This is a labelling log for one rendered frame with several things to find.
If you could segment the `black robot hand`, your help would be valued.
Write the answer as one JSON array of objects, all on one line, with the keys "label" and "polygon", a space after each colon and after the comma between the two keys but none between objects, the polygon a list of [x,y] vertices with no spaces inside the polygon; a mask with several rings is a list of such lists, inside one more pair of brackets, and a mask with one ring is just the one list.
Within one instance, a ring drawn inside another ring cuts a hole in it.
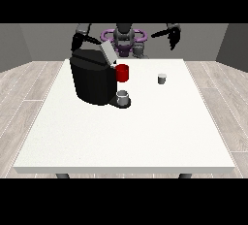
[{"label": "black robot hand", "polygon": [[168,36],[170,41],[170,49],[174,50],[176,44],[180,41],[180,29],[178,27],[168,28],[166,30],[158,31],[151,35],[152,38]]},{"label": "black robot hand", "polygon": [[71,51],[75,51],[75,50],[79,49],[82,46],[83,42],[92,43],[94,45],[100,45],[101,44],[101,42],[95,38],[92,38],[88,35],[76,33],[73,36]]}]

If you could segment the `red pod holder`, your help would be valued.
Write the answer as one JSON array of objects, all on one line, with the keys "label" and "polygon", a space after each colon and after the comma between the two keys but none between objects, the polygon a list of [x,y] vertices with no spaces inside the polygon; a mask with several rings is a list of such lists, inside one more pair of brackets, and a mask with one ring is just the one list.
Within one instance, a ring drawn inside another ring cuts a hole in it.
[{"label": "red pod holder", "polygon": [[126,64],[118,64],[115,66],[116,80],[125,82],[129,79],[129,66]]}]

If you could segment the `small grey cup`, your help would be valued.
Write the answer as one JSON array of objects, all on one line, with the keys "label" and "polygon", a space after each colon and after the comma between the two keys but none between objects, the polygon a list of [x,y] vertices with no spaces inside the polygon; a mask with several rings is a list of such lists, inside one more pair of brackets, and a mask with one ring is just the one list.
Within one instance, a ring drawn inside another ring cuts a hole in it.
[{"label": "small grey cup", "polygon": [[119,90],[116,93],[117,104],[120,106],[125,106],[129,102],[129,94],[126,90]]}]

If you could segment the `black coffee machine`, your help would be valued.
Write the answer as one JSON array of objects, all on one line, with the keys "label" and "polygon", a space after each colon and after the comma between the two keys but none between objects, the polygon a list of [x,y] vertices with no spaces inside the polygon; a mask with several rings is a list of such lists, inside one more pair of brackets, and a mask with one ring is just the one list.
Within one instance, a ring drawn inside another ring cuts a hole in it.
[{"label": "black coffee machine", "polygon": [[70,65],[76,93],[82,101],[98,106],[113,105],[119,109],[131,106],[117,104],[115,66],[110,66],[100,50],[77,49],[72,53]]}]

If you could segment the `pale grey machine lid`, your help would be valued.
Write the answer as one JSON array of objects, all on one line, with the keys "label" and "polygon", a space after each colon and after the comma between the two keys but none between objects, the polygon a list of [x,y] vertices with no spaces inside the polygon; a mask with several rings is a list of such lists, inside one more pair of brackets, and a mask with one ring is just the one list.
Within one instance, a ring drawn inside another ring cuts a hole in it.
[{"label": "pale grey machine lid", "polygon": [[116,55],[110,41],[105,41],[105,42],[101,43],[100,48],[101,48],[108,64],[112,65],[116,61],[117,55]]}]

